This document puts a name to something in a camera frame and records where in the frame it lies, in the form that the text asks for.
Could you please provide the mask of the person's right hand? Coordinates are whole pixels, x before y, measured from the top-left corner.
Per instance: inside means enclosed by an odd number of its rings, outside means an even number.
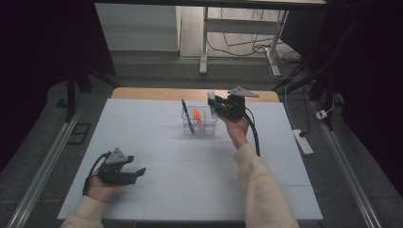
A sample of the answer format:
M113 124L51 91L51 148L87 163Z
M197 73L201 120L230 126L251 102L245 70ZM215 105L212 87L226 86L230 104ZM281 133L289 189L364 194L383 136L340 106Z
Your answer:
M225 123L229 137L237 149L248 143L249 123L244 117L239 120L229 120L220 115L219 118Z

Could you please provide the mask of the wooden table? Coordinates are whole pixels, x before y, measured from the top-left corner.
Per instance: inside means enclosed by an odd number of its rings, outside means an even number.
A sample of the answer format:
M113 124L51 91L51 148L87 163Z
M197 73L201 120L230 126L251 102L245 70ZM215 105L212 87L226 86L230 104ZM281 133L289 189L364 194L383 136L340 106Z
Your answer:
M113 90L112 99L158 100L158 101L207 101L208 89L190 88L148 88L117 87ZM256 91L258 98L247 97L247 103L278 103L278 94L274 91Z

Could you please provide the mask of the orange highlighter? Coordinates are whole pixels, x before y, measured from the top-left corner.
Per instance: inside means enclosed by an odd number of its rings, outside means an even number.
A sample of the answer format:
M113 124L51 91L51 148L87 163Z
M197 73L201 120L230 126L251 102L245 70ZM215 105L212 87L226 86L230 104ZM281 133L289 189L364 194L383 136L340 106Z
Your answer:
M202 115L200 113L200 111L197 108L194 108L194 119L196 121L196 124L200 130L200 134L204 135L205 134L205 127L204 124L202 122Z

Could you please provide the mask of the white desk frame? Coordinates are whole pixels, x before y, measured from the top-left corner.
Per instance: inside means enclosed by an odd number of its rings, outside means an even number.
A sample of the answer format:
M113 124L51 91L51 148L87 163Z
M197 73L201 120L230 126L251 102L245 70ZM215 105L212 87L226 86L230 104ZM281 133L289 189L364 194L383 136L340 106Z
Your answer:
M244 19L227 19L209 17L209 8L204 7L202 24L202 42L201 42L201 61L200 75L205 75L207 72L207 48L209 33L234 33L234 34L257 34L269 35L272 38L269 47L263 49L263 53L269 62L269 69L274 76L278 77L280 71L278 62L275 58L276 47L279 37L282 33L288 10L280 10L278 18L275 21L264 20L244 20Z

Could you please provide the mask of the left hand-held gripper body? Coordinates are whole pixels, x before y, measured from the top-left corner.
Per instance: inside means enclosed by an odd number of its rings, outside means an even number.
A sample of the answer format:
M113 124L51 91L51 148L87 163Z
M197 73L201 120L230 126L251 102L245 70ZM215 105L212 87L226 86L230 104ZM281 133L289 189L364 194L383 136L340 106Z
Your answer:
M116 147L106 156L106 160L101 164L98 177L103 183L112 185L134 184L137 180L135 173L123 173L122 168L128 164L125 163L127 156L119 147Z

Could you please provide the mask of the person's left hand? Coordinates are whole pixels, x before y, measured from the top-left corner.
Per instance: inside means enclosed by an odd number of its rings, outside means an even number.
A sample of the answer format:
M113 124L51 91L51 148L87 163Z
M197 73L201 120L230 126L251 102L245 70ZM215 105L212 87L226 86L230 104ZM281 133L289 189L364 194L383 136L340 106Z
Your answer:
M97 176L89 179L86 195L94 200L107 203L115 192L122 189L121 185L110 185L103 183Z

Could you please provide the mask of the white cabinet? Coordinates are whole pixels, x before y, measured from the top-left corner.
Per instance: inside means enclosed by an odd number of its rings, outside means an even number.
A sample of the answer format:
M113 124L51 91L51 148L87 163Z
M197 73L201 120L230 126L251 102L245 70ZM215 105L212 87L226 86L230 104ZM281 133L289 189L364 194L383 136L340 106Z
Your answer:
M178 51L181 8L96 3L110 50Z

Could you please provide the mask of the black metal stand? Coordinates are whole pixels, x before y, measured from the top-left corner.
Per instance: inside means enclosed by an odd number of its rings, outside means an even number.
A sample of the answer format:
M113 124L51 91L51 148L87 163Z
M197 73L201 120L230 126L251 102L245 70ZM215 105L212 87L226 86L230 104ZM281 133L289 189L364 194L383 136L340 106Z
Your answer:
M116 75L115 67L108 66L105 70L97 69L95 66L78 65L67 71L67 117L66 122L69 123L76 111L75 86L78 86L82 92L89 93L92 88L92 82L89 76L95 76L113 88L120 84L111 79Z

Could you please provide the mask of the clear plastic organizer box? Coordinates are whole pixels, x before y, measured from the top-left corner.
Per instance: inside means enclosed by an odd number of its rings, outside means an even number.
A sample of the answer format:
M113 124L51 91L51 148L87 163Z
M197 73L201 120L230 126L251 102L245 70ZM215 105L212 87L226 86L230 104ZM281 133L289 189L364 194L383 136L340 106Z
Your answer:
M196 121L194 119L194 108L197 108L200 113L201 113L201 120L204 124L205 127L205 134L202 135L200 134L200 130L196 124ZM193 135L189 129L186 117L184 112L182 111L182 133L184 135L190 135L190 136L196 136L196 137L210 137L215 135L216 131L216 123L218 121L217 116L213 116L210 111L209 106L188 106L188 113L190 116L191 123L193 124L195 134Z

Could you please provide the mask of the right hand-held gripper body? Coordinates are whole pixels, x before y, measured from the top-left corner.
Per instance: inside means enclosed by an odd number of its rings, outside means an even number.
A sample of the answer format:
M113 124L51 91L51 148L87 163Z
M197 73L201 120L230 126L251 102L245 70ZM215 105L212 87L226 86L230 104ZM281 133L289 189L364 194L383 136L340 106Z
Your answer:
M217 113L229 120L238 120L244 116L246 110L246 97L259 97L259 94L244 89L240 86L229 89L227 93L228 96L223 98L221 103L222 108Z

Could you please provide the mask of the blue pen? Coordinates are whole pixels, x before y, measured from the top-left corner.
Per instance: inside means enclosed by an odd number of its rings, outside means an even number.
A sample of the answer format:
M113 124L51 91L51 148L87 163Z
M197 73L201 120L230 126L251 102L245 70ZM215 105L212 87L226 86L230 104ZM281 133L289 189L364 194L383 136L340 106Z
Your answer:
M190 116L189 116L189 113L188 113L188 109L187 109L186 103L185 103L184 99L181 99L181 102L182 102L182 109L183 109L183 112L184 112L184 114L185 114L185 117L186 117L186 120L187 120L189 129L190 129L191 133L194 135L194 134L195 134L195 130L194 130L193 124L191 123L191 120L190 120Z

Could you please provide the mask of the aluminium floor rail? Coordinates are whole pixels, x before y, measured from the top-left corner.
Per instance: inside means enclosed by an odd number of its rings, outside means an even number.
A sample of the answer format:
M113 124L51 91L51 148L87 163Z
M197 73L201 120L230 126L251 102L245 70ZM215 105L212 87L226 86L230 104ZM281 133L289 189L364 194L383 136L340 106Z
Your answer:
M67 144L67 140L72 133L75 124L77 124L82 112L83 108L81 106L77 107L69 121L62 125L61 130L59 131L56 139L47 152L47 155L29 184L25 195L22 197L18 206L16 207L13 215L6 225L6 228L24 228L26 225L29 216L40 195L42 194L50 174L58 162Z
M368 195L358 180L358 177L345 153L345 150L334 130L317 118L317 107L315 102L309 103L310 109L314 112L315 121L318 123L326 142L330 146L332 154L336 160L337 166L346 181L350 194L355 205L358 208L367 228L383 228L383 224L375 211Z

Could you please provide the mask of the white power strip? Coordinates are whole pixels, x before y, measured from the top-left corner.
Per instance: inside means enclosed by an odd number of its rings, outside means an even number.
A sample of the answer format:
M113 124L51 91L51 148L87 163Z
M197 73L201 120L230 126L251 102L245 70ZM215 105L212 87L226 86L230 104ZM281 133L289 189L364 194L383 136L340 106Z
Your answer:
M299 148L304 155L311 155L314 153L314 150L305 138L305 134L300 129L294 129L293 134Z

